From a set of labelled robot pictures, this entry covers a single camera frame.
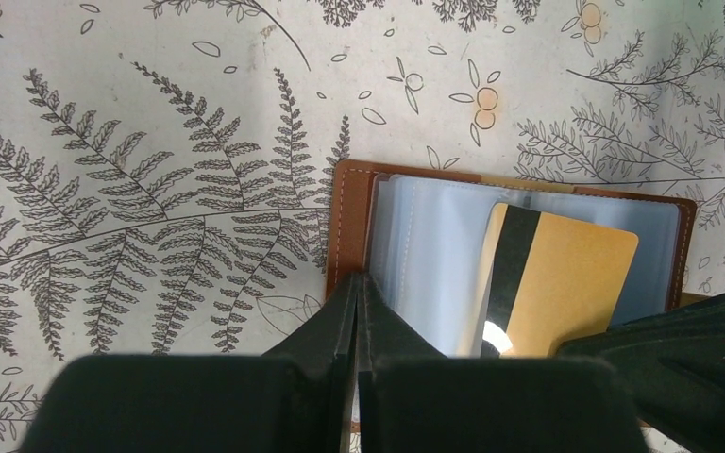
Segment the brown leather card holder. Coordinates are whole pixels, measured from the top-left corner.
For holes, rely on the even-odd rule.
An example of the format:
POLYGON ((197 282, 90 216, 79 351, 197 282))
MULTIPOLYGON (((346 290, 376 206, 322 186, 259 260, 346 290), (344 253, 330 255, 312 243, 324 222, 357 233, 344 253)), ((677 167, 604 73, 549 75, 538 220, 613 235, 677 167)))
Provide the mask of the brown leather card holder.
POLYGON ((386 305, 435 349, 477 357, 477 269, 497 203, 638 237, 608 327, 678 307, 697 214, 692 200, 353 159, 340 162, 333 178, 327 286, 365 271, 386 305))

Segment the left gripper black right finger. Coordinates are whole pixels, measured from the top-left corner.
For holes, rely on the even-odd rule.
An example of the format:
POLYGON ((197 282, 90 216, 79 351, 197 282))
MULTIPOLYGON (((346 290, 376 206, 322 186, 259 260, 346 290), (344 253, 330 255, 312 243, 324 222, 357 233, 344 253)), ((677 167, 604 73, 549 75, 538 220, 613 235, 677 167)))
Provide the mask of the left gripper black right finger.
POLYGON ((644 452, 611 368, 584 359, 451 359, 357 277, 365 452, 644 452))

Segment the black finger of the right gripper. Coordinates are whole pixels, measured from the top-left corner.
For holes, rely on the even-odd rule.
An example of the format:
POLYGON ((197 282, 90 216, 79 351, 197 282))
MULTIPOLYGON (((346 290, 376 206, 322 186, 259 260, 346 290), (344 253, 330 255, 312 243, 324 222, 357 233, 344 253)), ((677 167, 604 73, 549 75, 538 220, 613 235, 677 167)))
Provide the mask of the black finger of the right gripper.
POLYGON ((606 361, 642 421, 692 452, 725 452, 725 294, 568 341, 557 354, 606 361))

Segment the yellow black credit card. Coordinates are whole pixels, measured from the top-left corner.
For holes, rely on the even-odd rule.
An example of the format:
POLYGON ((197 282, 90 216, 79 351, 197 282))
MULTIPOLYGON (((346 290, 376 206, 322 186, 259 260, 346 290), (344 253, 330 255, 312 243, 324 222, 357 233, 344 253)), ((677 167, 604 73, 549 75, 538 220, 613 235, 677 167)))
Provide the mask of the yellow black credit card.
POLYGON ((605 331, 638 243, 629 231, 495 204, 477 269, 474 355, 544 358, 605 331))

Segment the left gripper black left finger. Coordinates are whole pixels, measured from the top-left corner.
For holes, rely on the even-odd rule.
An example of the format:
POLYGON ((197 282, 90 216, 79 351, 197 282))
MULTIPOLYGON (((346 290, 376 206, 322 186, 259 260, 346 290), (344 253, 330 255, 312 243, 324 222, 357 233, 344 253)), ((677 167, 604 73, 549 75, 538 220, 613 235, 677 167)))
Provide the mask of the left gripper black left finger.
POLYGON ((24 452, 345 452, 360 278, 259 356, 103 355, 55 377, 24 452))

